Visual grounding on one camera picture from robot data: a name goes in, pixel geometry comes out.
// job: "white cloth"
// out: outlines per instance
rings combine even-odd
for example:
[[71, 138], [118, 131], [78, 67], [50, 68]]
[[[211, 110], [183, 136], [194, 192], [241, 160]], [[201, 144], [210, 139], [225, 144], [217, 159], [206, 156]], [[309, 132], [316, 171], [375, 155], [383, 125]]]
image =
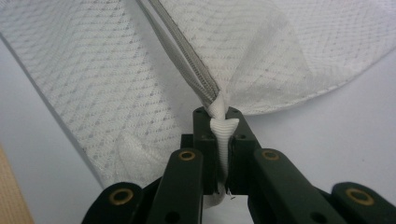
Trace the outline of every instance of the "white cloth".
[[[392, 1], [162, 3], [218, 82], [219, 105], [245, 114], [333, 90], [396, 45]], [[135, 1], [2, 1], [0, 32], [104, 186], [146, 186], [191, 132], [200, 102]]]
[[395, 1], [160, 1], [245, 114], [334, 90], [396, 46]]

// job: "white twisted fabric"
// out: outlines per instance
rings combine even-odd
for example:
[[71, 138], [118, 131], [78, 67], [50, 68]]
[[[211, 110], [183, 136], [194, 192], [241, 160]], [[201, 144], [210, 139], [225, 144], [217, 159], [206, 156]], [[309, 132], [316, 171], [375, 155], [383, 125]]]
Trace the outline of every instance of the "white twisted fabric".
[[[396, 46], [394, 1], [161, 2], [218, 82], [219, 105], [245, 114], [331, 91]], [[162, 175], [200, 101], [134, 0], [0, 1], [0, 32], [104, 186]]]

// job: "brass insert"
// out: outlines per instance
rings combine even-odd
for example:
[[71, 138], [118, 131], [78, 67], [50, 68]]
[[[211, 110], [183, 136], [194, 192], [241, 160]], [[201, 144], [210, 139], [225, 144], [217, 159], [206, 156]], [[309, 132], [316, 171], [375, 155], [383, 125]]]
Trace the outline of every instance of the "brass insert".
[[191, 161], [195, 158], [195, 153], [185, 150], [178, 154], [178, 157], [183, 161]]
[[361, 189], [347, 189], [346, 195], [355, 203], [367, 206], [374, 204], [373, 197]]
[[262, 152], [262, 156], [268, 161], [277, 161], [279, 160], [279, 155], [273, 150], [264, 150]]
[[114, 190], [108, 199], [114, 205], [123, 205], [131, 201], [134, 197], [134, 193], [130, 189], [116, 189]]

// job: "white background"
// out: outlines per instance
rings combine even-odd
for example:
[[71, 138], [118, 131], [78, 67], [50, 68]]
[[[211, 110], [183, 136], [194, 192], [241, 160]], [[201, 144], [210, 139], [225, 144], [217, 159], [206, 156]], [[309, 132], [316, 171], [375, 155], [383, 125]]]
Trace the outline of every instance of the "white background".
[[[395, 62], [393, 51], [340, 90], [247, 121], [316, 187], [353, 181], [396, 204]], [[102, 191], [1, 42], [0, 143], [35, 223], [79, 223]], [[205, 210], [203, 223], [252, 223], [246, 197]]]

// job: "black plastic part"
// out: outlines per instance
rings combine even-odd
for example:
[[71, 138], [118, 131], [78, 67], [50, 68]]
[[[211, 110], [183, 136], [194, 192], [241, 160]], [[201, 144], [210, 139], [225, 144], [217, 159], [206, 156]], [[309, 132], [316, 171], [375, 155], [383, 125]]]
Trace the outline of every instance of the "black plastic part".
[[[346, 223], [281, 152], [255, 150], [250, 172], [274, 211], [277, 223]], [[249, 197], [257, 197], [257, 190]]]
[[253, 151], [262, 147], [239, 110], [230, 107], [226, 114], [226, 119], [239, 119], [238, 127], [229, 145], [228, 155], [230, 169], [226, 188], [229, 189], [233, 195], [248, 195], [248, 161]]
[[133, 223], [142, 199], [143, 190], [136, 184], [114, 184], [99, 195], [82, 224]]
[[396, 208], [372, 189], [359, 184], [335, 185], [332, 203], [348, 223], [396, 223]]
[[249, 192], [247, 207], [253, 222], [256, 224], [276, 224], [276, 215], [257, 182], [250, 182]]
[[203, 161], [201, 152], [192, 148], [172, 153], [147, 223], [201, 223]]
[[143, 188], [143, 200], [142, 203], [139, 205], [139, 209], [133, 223], [146, 223], [149, 216], [149, 211], [152, 206], [152, 202], [154, 201], [154, 197], [157, 193], [160, 183], [161, 178], [158, 178], [156, 181]]
[[194, 135], [192, 133], [183, 133], [180, 140], [180, 148], [194, 148]]
[[193, 118], [193, 145], [199, 150], [204, 160], [204, 194], [211, 195], [218, 191], [218, 150], [216, 136], [210, 130], [211, 118], [203, 107], [194, 110]]
[[324, 191], [324, 190], [322, 190], [322, 189], [318, 189], [317, 188], [317, 191], [320, 193], [320, 195], [324, 198], [324, 199], [326, 199], [326, 201], [328, 202], [328, 203], [330, 203], [330, 204], [332, 204], [332, 195], [330, 194], [330, 193], [328, 193], [328, 192], [326, 192], [326, 191]]

